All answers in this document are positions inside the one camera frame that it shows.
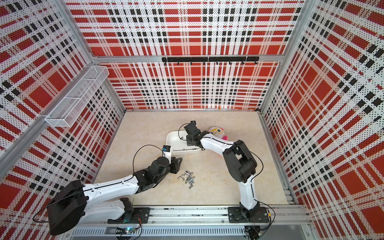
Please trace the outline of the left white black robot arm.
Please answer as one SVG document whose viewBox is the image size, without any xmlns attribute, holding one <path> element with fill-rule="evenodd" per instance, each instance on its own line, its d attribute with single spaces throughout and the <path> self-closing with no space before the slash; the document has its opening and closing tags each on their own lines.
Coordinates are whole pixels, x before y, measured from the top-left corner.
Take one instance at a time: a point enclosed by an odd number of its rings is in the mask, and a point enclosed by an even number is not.
<svg viewBox="0 0 384 240">
<path fill-rule="evenodd" d="M 58 236 L 80 223 L 111 220 L 122 223 L 133 212 L 128 196 L 155 188 L 169 173 L 177 174 L 183 159 L 159 157 L 146 169 L 100 184 L 76 180 L 65 186 L 47 206 L 50 234 Z"/>
</svg>

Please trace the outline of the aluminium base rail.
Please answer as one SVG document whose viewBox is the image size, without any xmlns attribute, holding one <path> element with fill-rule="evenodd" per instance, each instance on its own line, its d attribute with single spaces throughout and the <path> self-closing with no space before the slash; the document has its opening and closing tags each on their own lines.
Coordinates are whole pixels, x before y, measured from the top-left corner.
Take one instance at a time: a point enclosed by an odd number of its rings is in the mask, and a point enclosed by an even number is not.
<svg viewBox="0 0 384 240">
<path fill-rule="evenodd" d="M 137 228 L 131 235 L 117 235 L 116 228 Z M 315 227 L 303 205 L 272 205 L 258 220 L 246 222 L 232 206 L 150 206 L 143 223 L 105 220 L 83 223 L 62 234 L 60 240 L 239 239 L 259 231 L 261 240 L 317 240 Z"/>
</svg>

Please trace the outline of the white plastic storage box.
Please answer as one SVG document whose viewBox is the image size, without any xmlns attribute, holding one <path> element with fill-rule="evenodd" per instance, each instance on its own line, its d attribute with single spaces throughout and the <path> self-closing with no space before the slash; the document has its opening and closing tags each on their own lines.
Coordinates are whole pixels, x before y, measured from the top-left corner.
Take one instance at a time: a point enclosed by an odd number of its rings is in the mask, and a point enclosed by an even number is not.
<svg viewBox="0 0 384 240">
<path fill-rule="evenodd" d="M 172 131 L 168 133 L 166 144 L 171 146 L 172 156 L 183 156 L 187 154 L 196 154 L 201 151 L 196 146 L 188 146 L 186 138 L 187 132 L 185 130 Z"/>
</svg>

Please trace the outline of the pink white plush doll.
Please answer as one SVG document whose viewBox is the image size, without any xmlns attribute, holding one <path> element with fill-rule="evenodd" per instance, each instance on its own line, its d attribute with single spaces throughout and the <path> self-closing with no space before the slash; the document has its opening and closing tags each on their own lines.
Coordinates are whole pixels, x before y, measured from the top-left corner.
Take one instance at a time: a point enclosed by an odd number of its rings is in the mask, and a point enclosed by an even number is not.
<svg viewBox="0 0 384 240">
<path fill-rule="evenodd" d="M 209 132 L 213 136 L 215 136 L 216 138 L 219 138 L 219 139 L 224 140 L 224 141 L 228 140 L 228 136 L 225 134 L 224 129 L 222 129 L 220 127 L 211 127 L 209 129 Z"/>
</svg>

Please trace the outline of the green circuit board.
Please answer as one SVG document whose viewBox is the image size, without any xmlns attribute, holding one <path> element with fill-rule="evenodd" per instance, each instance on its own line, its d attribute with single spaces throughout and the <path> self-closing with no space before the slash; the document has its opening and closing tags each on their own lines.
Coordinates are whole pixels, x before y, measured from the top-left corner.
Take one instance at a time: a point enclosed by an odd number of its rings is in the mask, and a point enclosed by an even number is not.
<svg viewBox="0 0 384 240">
<path fill-rule="evenodd" d="M 117 235 L 131 235 L 135 233 L 137 228 L 132 228 L 132 227 L 126 227 L 126 228 L 116 228 L 116 234 Z"/>
</svg>

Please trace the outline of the black wall hook rail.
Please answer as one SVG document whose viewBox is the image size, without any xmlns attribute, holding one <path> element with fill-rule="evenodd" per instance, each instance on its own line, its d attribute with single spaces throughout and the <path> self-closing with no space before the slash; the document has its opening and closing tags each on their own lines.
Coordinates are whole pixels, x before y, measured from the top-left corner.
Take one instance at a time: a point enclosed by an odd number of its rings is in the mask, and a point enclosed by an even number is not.
<svg viewBox="0 0 384 240">
<path fill-rule="evenodd" d="M 260 57 L 163 57 L 163 63 L 258 62 Z"/>
</svg>

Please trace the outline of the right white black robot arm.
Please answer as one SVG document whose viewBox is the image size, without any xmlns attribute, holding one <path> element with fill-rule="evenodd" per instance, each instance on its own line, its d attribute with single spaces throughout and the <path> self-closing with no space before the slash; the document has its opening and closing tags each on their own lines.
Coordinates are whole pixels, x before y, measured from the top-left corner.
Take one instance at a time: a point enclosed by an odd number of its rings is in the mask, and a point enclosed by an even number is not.
<svg viewBox="0 0 384 240">
<path fill-rule="evenodd" d="M 238 140 L 231 142 L 222 140 L 208 131 L 197 128 L 196 122 L 191 121 L 182 125 L 186 131 L 183 138 L 188 146 L 199 147 L 201 150 L 211 150 L 222 155 L 231 177 L 238 182 L 240 190 L 240 214 L 247 222 L 256 220 L 258 214 L 267 213 L 266 208 L 261 207 L 255 190 L 255 178 L 257 161 L 246 144 Z"/>
</svg>

